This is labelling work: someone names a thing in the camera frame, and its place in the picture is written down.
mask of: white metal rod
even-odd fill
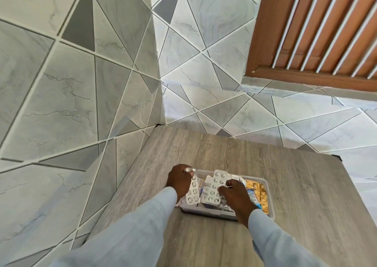
[[[290,13],[288,21],[287,21],[287,23],[285,25],[284,33],[282,35],[282,38],[280,39],[279,47],[277,48],[277,51],[276,51],[274,63],[271,66],[271,68],[273,68],[273,69],[275,68],[275,65],[276,65],[276,62],[277,62],[277,58],[279,57],[280,51],[281,51],[281,49],[283,47],[283,44],[285,42],[286,35],[288,34],[288,31],[289,31],[289,28],[291,26],[291,23],[292,23],[294,15],[295,15],[295,12],[296,12],[298,4],[299,4],[299,0],[295,0],[295,2],[293,3],[293,7],[291,9],[291,13]]]
[[[377,0],[374,2],[373,6],[371,7],[371,9],[369,10],[368,14],[366,15],[363,23],[361,24],[361,26],[357,30],[356,34],[353,36],[351,42],[348,44],[348,46],[347,46],[346,50],[344,51],[342,57],[338,61],[338,64],[336,65],[336,67],[332,71],[332,75],[334,75],[334,74],[336,74],[338,72],[338,70],[342,66],[344,60],[347,58],[348,54],[350,53],[350,51],[352,50],[353,46],[355,45],[355,43],[359,39],[360,35],[363,33],[365,27],[368,25],[370,19],[373,17],[373,15],[376,12],[376,10],[377,10]]]
[[[301,41],[301,39],[302,39],[302,36],[304,35],[304,32],[305,32],[306,27],[307,27],[307,25],[308,25],[308,23],[309,23],[309,20],[310,20],[311,14],[312,14],[313,11],[314,11],[314,7],[315,7],[316,4],[317,4],[317,1],[318,1],[318,0],[313,0],[313,1],[311,2],[311,6],[310,6],[310,9],[309,9],[309,12],[308,12],[307,17],[306,17],[306,19],[305,19],[305,22],[304,22],[304,24],[303,24],[303,26],[302,26],[302,28],[301,28],[301,31],[300,31],[299,37],[297,38],[297,41],[296,41],[295,47],[293,48],[293,51],[292,51],[292,53],[291,53],[291,57],[290,57],[290,59],[289,59],[289,61],[288,61],[288,64],[286,65],[286,68],[285,68],[285,69],[289,69],[289,68],[291,67],[292,60],[293,60],[293,58],[295,57],[295,53],[296,53],[296,51],[297,51],[297,48],[299,47],[300,41]]]
[[[312,53],[312,51],[314,49],[314,46],[316,45],[317,40],[318,40],[319,36],[321,35],[323,27],[325,26],[325,23],[327,22],[327,19],[328,19],[329,15],[330,15],[330,13],[332,11],[332,7],[334,6],[335,2],[336,2],[336,0],[331,0],[330,5],[327,8],[326,14],[325,14],[325,16],[322,19],[321,25],[319,26],[318,31],[317,31],[316,35],[314,36],[314,39],[313,39],[313,41],[312,41],[312,43],[311,43],[311,45],[309,47],[309,50],[308,50],[308,53],[307,53],[307,55],[306,55],[306,57],[304,59],[304,62],[302,63],[300,71],[304,70],[305,65],[307,64],[307,62],[309,60],[309,57],[310,57],[310,55],[311,55],[311,53]]]
[[[353,10],[355,9],[356,4],[357,4],[358,1],[359,1],[359,0],[353,0],[353,2],[352,2],[352,4],[351,4],[350,8],[348,9],[348,12],[347,12],[346,16],[344,17],[342,23],[340,24],[340,26],[339,26],[339,28],[338,28],[336,34],[335,34],[335,36],[333,37],[333,39],[332,39],[330,45],[328,46],[328,48],[327,48],[325,54],[323,55],[323,57],[322,57],[322,59],[321,59],[321,62],[319,63],[319,65],[318,65],[318,67],[317,67],[316,73],[319,73],[319,71],[321,70],[321,68],[322,68],[323,64],[325,63],[325,61],[326,61],[328,55],[330,54],[332,48],[334,47],[335,42],[337,41],[338,37],[340,36],[340,33],[342,32],[343,28],[346,26],[346,23],[347,23],[348,19],[350,18],[350,16],[351,16]]]
[[[359,64],[355,68],[355,70],[352,72],[351,77],[355,77],[355,75],[357,74],[357,72],[359,71],[359,69],[363,66],[363,64],[365,63],[365,61],[367,60],[367,58],[369,57],[369,55],[372,53],[372,51],[374,50],[374,48],[376,47],[376,45],[377,45],[377,36],[374,38],[374,42],[369,47],[369,49],[366,51],[365,55],[360,60]]]
[[[368,79],[371,79],[372,76],[377,72],[377,64],[374,66],[374,68],[372,69],[372,71],[369,73],[368,75]]]

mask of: light blue sleeve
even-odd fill
[[[55,261],[54,267],[154,267],[164,245],[177,193],[166,187],[156,196]]]
[[[254,250],[265,267],[328,266],[260,209],[252,211],[248,227],[253,238]]]

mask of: plastic container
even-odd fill
[[[214,173],[213,171],[198,170],[196,174],[199,178],[205,180],[205,178],[207,176],[213,176],[213,173]],[[275,220],[274,206],[272,204],[270,188],[268,187],[267,181],[265,179],[256,178],[256,177],[252,177],[252,176],[241,175],[241,177],[243,177],[245,180],[248,179],[248,180],[251,180],[251,181],[262,183],[264,185],[266,192],[267,192],[268,210],[270,212],[268,214],[268,216],[272,220]],[[206,217],[217,217],[217,218],[230,219],[230,220],[237,221],[236,214],[234,212],[226,212],[224,210],[206,208],[201,203],[198,204],[198,205],[194,205],[194,206],[188,205],[186,203],[186,197],[185,196],[179,202],[179,206],[182,208],[183,212],[192,213],[192,214],[196,214],[196,215],[204,215]]]

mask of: long-sleeved shirt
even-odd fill
[[[164,188],[52,266],[154,267],[163,248],[164,231],[176,202],[176,191],[171,187]],[[261,210],[252,211],[248,227],[254,249],[266,267],[327,266]]]

